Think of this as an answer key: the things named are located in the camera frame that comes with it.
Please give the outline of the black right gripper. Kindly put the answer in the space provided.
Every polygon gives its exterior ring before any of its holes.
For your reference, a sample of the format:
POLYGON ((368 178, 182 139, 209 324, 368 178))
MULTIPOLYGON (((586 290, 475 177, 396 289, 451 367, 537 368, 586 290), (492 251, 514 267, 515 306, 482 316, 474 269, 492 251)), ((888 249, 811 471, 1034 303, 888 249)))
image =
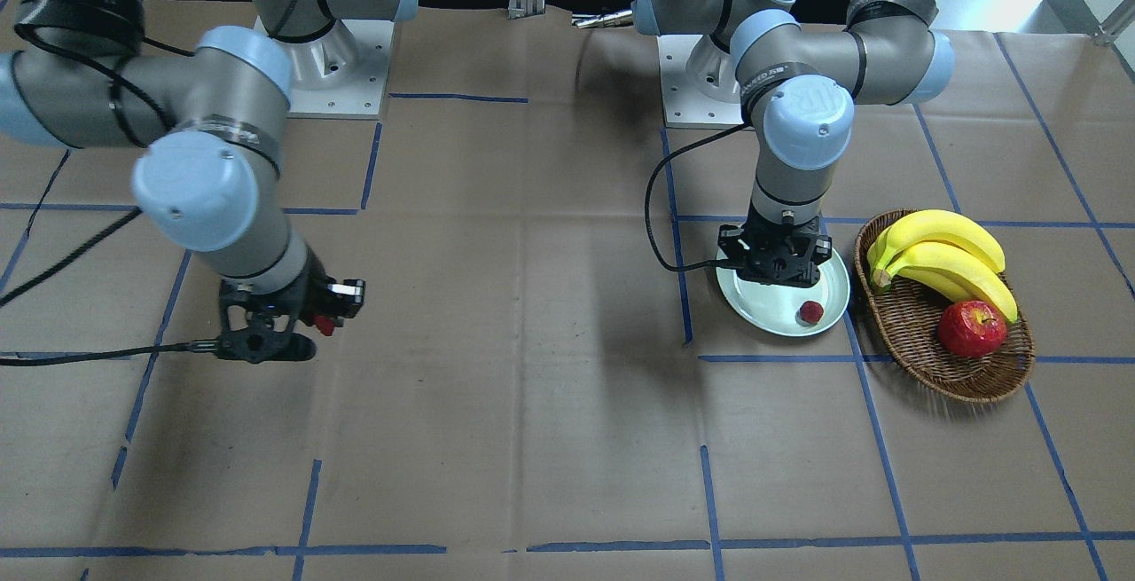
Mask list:
POLYGON ((222 283, 218 290, 222 332, 216 337, 216 357, 312 359, 316 343, 297 332, 296 326, 312 326, 317 314, 355 318, 364 301, 364 280, 336 280, 325 272, 320 258, 308 250, 296 278, 275 293, 255 294, 222 283))

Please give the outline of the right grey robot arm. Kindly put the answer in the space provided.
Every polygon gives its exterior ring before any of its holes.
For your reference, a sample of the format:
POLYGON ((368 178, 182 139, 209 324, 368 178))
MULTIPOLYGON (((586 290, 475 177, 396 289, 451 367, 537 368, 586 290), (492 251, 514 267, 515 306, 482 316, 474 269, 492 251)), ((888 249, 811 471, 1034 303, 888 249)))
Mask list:
POLYGON ((252 0, 263 31, 220 26, 190 51, 145 56, 142 0, 20 0, 3 54, 3 133, 43 148, 143 148, 137 207, 218 273, 220 327, 178 351, 300 362, 364 306, 364 283, 325 272, 276 201, 293 90, 358 71, 348 20, 410 20, 418 0, 252 0))

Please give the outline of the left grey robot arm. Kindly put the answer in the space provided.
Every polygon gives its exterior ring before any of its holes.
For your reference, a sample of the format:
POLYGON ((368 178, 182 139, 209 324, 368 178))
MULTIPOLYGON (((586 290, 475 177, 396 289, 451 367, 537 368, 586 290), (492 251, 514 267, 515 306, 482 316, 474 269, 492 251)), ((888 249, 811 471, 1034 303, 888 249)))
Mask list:
POLYGON ((846 27, 810 32, 794 0, 631 0, 645 35, 700 35, 724 51, 740 117, 758 140, 742 226, 723 226, 716 267, 741 280, 812 287, 832 254, 819 201, 851 140, 855 107, 924 103, 947 87, 955 52, 932 30, 935 0, 849 0, 846 27))

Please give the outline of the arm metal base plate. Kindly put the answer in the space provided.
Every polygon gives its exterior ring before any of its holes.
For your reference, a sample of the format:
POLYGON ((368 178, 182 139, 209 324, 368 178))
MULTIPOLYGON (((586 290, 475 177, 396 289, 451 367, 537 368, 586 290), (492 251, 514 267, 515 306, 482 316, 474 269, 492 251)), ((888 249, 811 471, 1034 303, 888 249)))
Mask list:
POLYGON ((392 20, 338 20, 308 43, 279 41, 293 62, 289 119, 377 120, 394 35, 392 20))
POLYGON ((657 37, 663 120, 671 129, 728 129, 741 123, 732 59, 708 35, 657 37))

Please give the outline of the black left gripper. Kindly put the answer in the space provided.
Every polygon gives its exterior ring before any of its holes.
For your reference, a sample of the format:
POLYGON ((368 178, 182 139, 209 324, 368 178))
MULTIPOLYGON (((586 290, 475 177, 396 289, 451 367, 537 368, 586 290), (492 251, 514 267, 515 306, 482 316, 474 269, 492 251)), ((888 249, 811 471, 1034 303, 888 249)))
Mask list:
POLYGON ((834 256, 832 241, 819 233, 818 218, 802 225, 772 224, 750 214, 743 225, 720 226, 717 267, 742 281, 783 287, 814 287, 819 266, 834 256))

